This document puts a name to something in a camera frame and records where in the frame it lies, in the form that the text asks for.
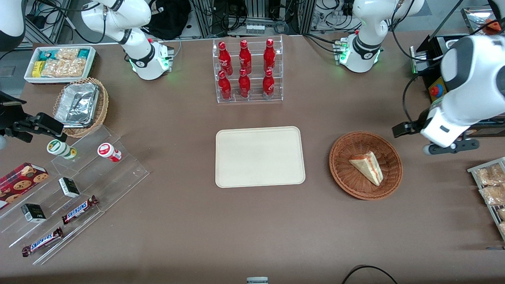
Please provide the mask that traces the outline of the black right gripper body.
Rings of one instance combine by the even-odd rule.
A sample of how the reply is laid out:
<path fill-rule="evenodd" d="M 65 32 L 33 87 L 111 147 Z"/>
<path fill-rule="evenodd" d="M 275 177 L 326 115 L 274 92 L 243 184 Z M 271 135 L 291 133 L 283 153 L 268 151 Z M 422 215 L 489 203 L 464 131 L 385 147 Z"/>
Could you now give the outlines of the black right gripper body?
<path fill-rule="evenodd" d="M 33 117 L 23 110 L 23 105 L 27 101 L 0 92 L 0 126 L 1 130 L 10 129 L 13 131 L 36 131 L 36 117 Z"/>

